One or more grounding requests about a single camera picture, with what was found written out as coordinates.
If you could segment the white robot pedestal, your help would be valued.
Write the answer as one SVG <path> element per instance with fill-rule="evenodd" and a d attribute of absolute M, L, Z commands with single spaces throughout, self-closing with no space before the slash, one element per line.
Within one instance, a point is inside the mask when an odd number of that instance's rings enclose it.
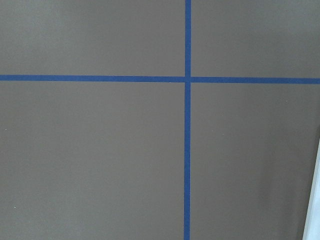
<path fill-rule="evenodd" d="M 303 240 L 320 239 L 320 140 L 316 142 L 316 155 L 312 168 L 312 182 L 307 214 L 303 229 Z"/>

